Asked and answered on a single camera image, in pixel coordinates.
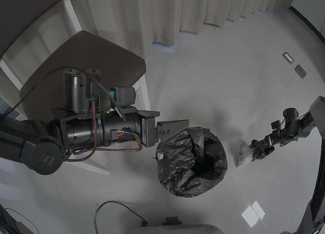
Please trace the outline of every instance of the trash can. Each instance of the trash can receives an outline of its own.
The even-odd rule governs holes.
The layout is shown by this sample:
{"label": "trash can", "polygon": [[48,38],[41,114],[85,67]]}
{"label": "trash can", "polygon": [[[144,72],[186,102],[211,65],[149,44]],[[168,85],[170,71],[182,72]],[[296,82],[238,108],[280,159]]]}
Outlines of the trash can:
{"label": "trash can", "polygon": [[160,183],[178,197],[195,197],[212,189],[228,168],[222,143],[203,127],[186,128],[161,141],[156,160]]}

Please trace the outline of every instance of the beige curtain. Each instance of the beige curtain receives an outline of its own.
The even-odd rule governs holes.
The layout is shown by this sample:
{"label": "beige curtain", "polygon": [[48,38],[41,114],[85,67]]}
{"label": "beige curtain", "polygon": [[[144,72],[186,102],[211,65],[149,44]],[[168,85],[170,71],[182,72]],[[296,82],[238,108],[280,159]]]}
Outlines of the beige curtain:
{"label": "beige curtain", "polygon": [[[203,23],[223,26],[226,18],[273,8],[290,7],[292,0],[71,0],[81,27],[112,41],[144,59],[152,42],[176,45],[179,30],[200,33]],[[10,47],[3,59],[22,84],[73,35],[62,3],[39,18]],[[13,105],[16,90],[8,94],[0,87],[0,97]]]}

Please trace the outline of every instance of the tiled floor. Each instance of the tiled floor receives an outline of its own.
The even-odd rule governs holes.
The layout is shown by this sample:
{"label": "tiled floor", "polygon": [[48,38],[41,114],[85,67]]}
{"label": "tiled floor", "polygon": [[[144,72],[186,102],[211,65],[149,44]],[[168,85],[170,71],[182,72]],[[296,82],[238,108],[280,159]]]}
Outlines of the tiled floor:
{"label": "tiled floor", "polygon": [[[295,59],[291,66],[282,57],[286,51]],[[204,25],[198,35],[181,32],[176,47],[154,44],[147,60],[151,108],[161,112],[159,120],[188,118],[190,126],[210,128],[220,138],[229,164],[220,184],[191,199],[171,195],[158,181],[152,147],[97,154],[108,176],[69,164],[41,176],[9,162],[0,167],[5,190],[0,203],[28,216],[41,233],[94,234],[94,211],[107,200],[125,202],[149,225],[178,216],[183,224],[213,224],[225,234],[294,232],[316,182],[317,129],[306,139],[276,146],[264,160],[234,167],[240,147],[270,133],[270,123],[282,121],[284,109],[304,114],[325,95],[324,60],[325,46],[287,9],[258,12],[225,28]],[[304,80],[294,71],[297,64],[307,72]],[[265,216],[250,227],[242,213],[255,201]],[[126,233],[140,220],[109,204],[97,224],[99,233]]]}

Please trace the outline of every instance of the barcode label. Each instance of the barcode label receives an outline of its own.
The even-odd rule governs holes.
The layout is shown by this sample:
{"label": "barcode label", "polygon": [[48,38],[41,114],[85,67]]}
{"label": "barcode label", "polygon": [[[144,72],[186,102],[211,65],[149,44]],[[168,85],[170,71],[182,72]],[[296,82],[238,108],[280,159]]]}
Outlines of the barcode label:
{"label": "barcode label", "polygon": [[147,144],[147,123],[144,118],[142,119],[142,142]]}

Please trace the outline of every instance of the dark brown chair cushion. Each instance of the dark brown chair cushion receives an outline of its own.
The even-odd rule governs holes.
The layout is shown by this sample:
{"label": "dark brown chair cushion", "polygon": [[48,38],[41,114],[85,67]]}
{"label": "dark brown chair cushion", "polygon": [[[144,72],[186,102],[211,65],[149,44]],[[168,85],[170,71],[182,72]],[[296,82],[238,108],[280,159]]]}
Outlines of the dark brown chair cushion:
{"label": "dark brown chair cushion", "polygon": [[[102,85],[133,86],[146,72],[145,61],[134,53],[99,36],[80,31],[63,43],[26,81],[20,91],[22,98],[45,74],[60,66],[99,69]],[[28,119],[49,122],[51,109],[64,107],[63,70],[46,77],[22,102]],[[100,109],[110,110],[109,98],[102,94]]]}

